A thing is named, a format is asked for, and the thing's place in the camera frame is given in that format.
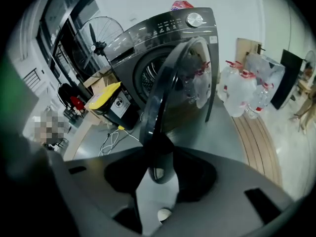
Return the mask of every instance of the washing machine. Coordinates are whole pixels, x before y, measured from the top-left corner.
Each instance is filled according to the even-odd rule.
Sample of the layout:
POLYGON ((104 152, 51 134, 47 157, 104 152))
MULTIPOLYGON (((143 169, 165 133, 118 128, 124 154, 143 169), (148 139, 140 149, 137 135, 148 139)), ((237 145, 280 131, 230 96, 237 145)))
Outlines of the washing machine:
POLYGON ((144 109, 156 75, 174 48, 192 38, 207 42, 212 69, 211 100, 218 74, 218 35, 211 8, 169 11, 144 20, 105 48, 114 74, 140 109, 144 109))

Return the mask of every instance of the yellow trash bin lid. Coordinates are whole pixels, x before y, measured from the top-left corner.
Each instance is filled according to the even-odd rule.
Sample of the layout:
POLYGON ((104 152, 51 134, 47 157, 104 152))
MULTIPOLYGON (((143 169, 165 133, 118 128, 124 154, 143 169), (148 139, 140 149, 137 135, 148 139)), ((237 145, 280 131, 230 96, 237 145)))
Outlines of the yellow trash bin lid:
POLYGON ((120 87, 121 82, 112 83, 106 86, 102 92, 96 94, 89 104, 89 108, 92 110, 99 109, 112 97, 114 92, 120 87))

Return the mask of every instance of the wooden platform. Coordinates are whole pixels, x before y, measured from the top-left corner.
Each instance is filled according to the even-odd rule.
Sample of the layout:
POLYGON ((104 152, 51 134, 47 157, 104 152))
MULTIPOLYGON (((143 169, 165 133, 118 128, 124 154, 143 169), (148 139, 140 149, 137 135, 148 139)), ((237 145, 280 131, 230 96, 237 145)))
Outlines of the wooden platform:
POLYGON ((242 141, 247 163, 282 187, 282 176, 272 138, 262 119, 246 115, 233 118, 242 141))

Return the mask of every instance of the silver knob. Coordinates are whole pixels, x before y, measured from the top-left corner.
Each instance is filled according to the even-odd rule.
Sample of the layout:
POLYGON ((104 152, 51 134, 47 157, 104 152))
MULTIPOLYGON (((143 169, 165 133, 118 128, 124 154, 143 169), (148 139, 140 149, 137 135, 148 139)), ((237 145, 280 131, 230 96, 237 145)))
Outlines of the silver knob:
POLYGON ((186 21, 189 26, 199 27, 203 23, 203 18, 200 14, 193 12, 187 16, 186 21))

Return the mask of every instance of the pink package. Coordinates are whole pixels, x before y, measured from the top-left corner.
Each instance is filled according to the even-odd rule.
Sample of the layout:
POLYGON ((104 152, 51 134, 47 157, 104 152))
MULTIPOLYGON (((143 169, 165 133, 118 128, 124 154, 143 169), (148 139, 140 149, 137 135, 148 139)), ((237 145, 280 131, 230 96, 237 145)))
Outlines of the pink package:
POLYGON ((173 3, 170 10, 180 10, 180 9, 186 9, 186 8, 194 8, 192 4, 190 4, 186 0, 177 0, 173 3))

